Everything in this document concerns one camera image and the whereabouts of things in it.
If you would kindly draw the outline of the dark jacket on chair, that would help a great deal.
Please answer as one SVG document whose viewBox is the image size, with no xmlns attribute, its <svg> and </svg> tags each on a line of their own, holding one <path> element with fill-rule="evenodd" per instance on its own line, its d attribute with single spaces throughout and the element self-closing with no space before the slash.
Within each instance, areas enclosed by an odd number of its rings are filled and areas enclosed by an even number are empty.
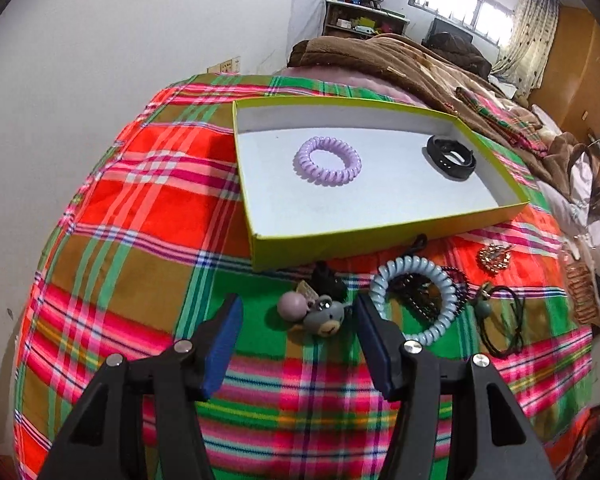
<svg viewBox="0 0 600 480">
<path fill-rule="evenodd" d="M 488 79 L 492 64 L 472 43 L 472 36 L 449 22 L 435 18 L 422 45 L 452 64 Z"/>
</svg>

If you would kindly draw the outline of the wall power socket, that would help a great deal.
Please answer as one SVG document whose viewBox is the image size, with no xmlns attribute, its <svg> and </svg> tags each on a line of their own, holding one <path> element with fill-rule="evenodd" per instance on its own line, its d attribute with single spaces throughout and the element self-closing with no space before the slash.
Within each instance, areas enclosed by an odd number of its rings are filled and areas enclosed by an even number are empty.
<svg viewBox="0 0 600 480">
<path fill-rule="evenodd" d="M 235 56 L 223 62 L 212 65 L 207 68 L 208 74 L 239 74 L 240 73 L 240 57 Z"/>
</svg>

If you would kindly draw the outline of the gold rhinestone brooch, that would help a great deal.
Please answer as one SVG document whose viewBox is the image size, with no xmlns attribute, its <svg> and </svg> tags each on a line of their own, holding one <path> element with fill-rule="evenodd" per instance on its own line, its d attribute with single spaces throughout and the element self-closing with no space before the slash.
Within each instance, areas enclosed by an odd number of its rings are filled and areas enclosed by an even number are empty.
<svg viewBox="0 0 600 480">
<path fill-rule="evenodd" d="M 480 266 L 483 267 L 486 272 L 491 274 L 498 274 L 501 271 L 506 270 L 509 267 L 510 250 L 512 246 L 509 244 L 489 244 L 483 246 L 478 251 L 477 259 Z"/>
</svg>

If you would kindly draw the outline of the wooden shelf with clutter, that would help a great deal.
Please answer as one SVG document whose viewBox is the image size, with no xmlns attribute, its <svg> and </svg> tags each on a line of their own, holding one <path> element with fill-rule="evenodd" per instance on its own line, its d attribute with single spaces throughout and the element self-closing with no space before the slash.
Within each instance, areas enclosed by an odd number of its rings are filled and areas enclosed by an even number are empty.
<svg viewBox="0 0 600 480">
<path fill-rule="evenodd" d="M 380 34 L 404 35 L 410 21 L 382 7 L 382 0 L 325 0 L 323 36 L 368 39 Z"/>
</svg>

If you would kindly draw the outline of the folded plaid cloth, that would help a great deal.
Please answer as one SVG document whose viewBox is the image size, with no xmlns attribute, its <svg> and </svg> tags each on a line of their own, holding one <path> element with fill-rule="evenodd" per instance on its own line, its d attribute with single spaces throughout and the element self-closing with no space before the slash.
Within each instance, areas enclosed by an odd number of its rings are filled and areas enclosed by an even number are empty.
<svg viewBox="0 0 600 480">
<path fill-rule="evenodd" d="M 547 154 L 546 145 L 528 122 L 463 87 L 457 87 L 455 94 L 494 129 L 498 130 L 514 148 L 522 148 L 539 158 Z"/>
</svg>

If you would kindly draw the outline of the black fitness band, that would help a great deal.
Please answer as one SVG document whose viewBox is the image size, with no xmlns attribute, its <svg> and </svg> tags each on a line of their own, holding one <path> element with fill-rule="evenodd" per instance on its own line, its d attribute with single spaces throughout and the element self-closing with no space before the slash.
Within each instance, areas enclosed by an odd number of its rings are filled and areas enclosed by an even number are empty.
<svg viewBox="0 0 600 480">
<path fill-rule="evenodd" d="M 434 166 L 453 180 L 466 181 L 477 167 L 474 152 L 457 140 L 430 136 L 426 153 Z"/>
</svg>

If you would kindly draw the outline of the brown fleece blanket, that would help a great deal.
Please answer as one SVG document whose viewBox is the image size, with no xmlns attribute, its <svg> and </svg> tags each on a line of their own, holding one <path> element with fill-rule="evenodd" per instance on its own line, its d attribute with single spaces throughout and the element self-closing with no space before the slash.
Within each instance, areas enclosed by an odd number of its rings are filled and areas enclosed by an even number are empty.
<svg viewBox="0 0 600 480">
<path fill-rule="evenodd" d="M 498 130 L 461 101 L 455 89 L 463 87 L 509 110 L 532 125 L 538 135 L 542 128 L 539 118 L 528 108 L 507 99 L 489 81 L 463 70 L 412 40 L 393 34 L 366 40 L 321 36 L 293 46 L 287 66 L 339 67 L 388 82 L 416 96 L 433 110 L 460 118 L 471 130 L 514 151 L 539 180 L 548 184 L 553 182 L 549 149 L 544 157 L 539 158 L 522 148 L 514 148 Z"/>
</svg>

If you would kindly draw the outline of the yellow-green cardboard box tray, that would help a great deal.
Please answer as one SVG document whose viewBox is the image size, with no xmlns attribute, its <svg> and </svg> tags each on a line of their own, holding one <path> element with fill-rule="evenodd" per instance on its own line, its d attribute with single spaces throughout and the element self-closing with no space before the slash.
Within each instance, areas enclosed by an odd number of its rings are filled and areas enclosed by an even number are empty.
<svg viewBox="0 0 600 480">
<path fill-rule="evenodd" d="M 527 205 L 521 186 L 460 119 L 399 103 L 316 96 L 245 99 L 233 105 L 234 140 L 251 263 L 266 271 L 366 255 L 462 234 L 510 219 Z M 474 152 L 466 181 L 444 174 L 426 153 L 430 136 Z M 298 153 L 333 138 L 360 156 L 349 183 L 320 183 Z"/>
</svg>

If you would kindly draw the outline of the patterned curtain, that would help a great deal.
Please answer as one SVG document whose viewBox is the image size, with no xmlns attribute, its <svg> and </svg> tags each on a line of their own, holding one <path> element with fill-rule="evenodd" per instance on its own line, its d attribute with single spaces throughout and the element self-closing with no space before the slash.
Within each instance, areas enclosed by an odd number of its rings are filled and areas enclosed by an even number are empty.
<svg viewBox="0 0 600 480">
<path fill-rule="evenodd" d="M 520 96 L 539 89 L 553 47 L 559 0 L 518 0 L 508 44 L 498 52 L 492 73 L 513 84 Z"/>
</svg>

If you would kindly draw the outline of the window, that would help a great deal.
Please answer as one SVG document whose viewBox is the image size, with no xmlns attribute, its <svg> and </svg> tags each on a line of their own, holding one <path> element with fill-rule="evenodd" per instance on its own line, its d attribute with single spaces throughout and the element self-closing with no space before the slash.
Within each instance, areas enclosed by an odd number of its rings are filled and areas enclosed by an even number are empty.
<svg viewBox="0 0 600 480">
<path fill-rule="evenodd" d="M 473 30 L 481 38 L 505 47 L 512 36 L 514 11 L 495 0 L 408 0 L 420 10 Z"/>
</svg>

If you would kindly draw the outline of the translucent pink hair claw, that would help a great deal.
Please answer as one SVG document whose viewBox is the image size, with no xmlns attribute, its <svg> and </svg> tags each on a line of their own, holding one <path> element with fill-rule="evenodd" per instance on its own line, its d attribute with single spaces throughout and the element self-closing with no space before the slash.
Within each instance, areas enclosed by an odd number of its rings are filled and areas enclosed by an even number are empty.
<svg viewBox="0 0 600 480">
<path fill-rule="evenodd" d="M 579 325 L 600 328 L 600 297 L 594 283 L 594 274 L 582 259 L 571 252 L 562 257 L 567 294 L 574 320 Z"/>
</svg>

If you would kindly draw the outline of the white pink bedding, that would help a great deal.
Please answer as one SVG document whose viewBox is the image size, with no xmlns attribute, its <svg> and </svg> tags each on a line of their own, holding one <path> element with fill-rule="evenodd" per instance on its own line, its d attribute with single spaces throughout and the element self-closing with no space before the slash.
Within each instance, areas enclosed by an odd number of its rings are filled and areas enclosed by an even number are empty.
<svg viewBox="0 0 600 480">
<path fill-rule="evenodd" d="M 539 134 L 553 167 L 553 182 L 539 180 L 538 187 L 562 234 L 582 240 L 600 274 L 600 160 L 541 107 L 533 104 L 531 111 L 542 124 Z"/>
</svg>

